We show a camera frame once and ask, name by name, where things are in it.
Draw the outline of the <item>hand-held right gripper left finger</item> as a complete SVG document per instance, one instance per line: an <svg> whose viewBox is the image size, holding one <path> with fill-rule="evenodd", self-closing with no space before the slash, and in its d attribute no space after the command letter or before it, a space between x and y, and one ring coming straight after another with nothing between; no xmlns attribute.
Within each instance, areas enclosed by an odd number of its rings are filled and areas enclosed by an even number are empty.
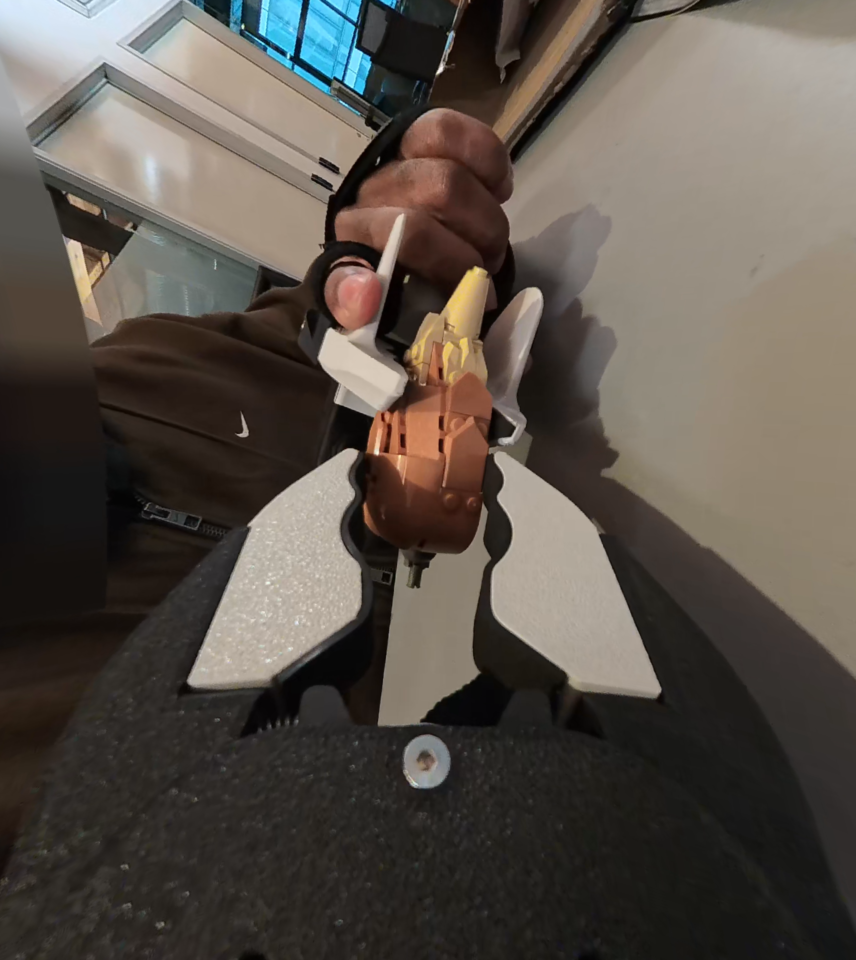
<svg viewBox="0 0 856 960"><path fill-rule="evenodd" d="M371 577L346 540L363 465L359 450L341 451L248 524L186 678L190 690L279 685L361 623Z"/></svg>

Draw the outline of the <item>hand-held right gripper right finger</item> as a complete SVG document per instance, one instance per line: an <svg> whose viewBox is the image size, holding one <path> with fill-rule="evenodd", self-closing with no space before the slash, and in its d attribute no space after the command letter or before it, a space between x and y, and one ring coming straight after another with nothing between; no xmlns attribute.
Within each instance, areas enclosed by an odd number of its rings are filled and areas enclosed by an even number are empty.
<svg viewBox="0 0 856 960"><path fill-rule="evenodd" d="M509 690L657 700L662 686L595 524L504 452L483 475L475 666Z"/></svg>

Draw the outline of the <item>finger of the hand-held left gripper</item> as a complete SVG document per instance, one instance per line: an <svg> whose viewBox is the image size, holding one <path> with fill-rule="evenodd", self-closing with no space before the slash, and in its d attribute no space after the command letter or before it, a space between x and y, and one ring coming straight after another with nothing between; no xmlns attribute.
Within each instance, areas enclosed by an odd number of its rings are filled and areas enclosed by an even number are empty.
<svg viewBox="0 0 856 960"><path fill-rule="evenodd" d="M492 400L489 444L512 447L525 432L527 417L518 402L518 390L526 372L544 307L542 290L520 291L495 319L483 339L486 389Z"/></svg>
<svg viewBox="0 0 856 960"><path fill-rule="evenodd" d="M406 219L404 213L395 219L374 271L380 298L372 320L350 332L327 331L318 349L320 366L338 383L335 402L364 415L377 415L388 410L398 401L409 382L405 369L382 352L376 343Z"/></svg>

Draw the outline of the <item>orange toy brick model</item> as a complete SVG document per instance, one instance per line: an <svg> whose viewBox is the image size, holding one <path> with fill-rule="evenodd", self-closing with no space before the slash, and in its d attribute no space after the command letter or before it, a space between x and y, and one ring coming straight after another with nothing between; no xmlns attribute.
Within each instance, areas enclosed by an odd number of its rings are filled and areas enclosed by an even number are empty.
<svg viewBox="0 0 856 960"><path fill-rule="evenodd" d="M490 287L472 268L425 315L403 357L406 388L369 433L364 520L401 552L411 589L435 556L468 549L479 527L494 413L480 336Z"/></svg>

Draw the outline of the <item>person's left forearm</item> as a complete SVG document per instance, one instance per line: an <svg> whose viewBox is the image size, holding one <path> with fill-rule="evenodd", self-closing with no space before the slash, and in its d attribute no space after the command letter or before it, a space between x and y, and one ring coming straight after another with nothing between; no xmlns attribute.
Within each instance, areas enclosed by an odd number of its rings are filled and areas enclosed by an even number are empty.
<svg viewBox="0 0 856 960"><path fill-rule="evenodd" d="M308 283L272 287L254 297L240 315L240 337L271 354L310 364L309 356L300 345L300 335L309 311L318 308L317 291Z"/></svg>

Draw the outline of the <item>person's left hand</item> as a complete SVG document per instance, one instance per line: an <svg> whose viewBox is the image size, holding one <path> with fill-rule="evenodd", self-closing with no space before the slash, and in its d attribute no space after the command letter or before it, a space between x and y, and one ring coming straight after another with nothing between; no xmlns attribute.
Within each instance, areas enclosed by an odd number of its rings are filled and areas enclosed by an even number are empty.
<svg viewBox="0 0 856 960"><path fill-rule="evenodd" d="M510 298L515 261L504 210L514 191L510 154L494 129L436 106L397 116L369 144L329 200L325 241L381 254L406 219L396 264L447 298L473 267L491 278L484 320Z"/></svg>

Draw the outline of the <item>person's brown zip hoodie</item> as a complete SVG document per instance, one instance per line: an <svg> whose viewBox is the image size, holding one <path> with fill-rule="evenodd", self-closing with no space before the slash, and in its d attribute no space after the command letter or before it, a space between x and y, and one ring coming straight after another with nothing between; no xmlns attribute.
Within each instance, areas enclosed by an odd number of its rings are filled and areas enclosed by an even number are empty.
<svg viewBox="0 0 856 960"><path fill-rule="evenodd" d="M199 653L255 516L349 439L325 373L241 339L240 313L127 319L92 348L109 453L103 610L61 631L96 684L73 734L111 760L198 761L252 735L280 708L302 730L374 727L391 593L370 582L362 621L278 686L191 690ZM362 508L346 544L362 572L395 555Z"/></svg>

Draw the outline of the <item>blue-lit window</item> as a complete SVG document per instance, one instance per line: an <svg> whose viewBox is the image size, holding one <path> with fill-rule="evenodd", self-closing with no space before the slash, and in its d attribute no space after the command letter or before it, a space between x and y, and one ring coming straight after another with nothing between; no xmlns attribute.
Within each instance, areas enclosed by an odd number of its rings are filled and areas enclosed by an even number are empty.
<svg viewBox="0 0 856 960"><path fill-rule="evenodd" d="M328 92L365 90L371 58L356 45L361 1L244 1L242 34L294 74Z"/></svg>

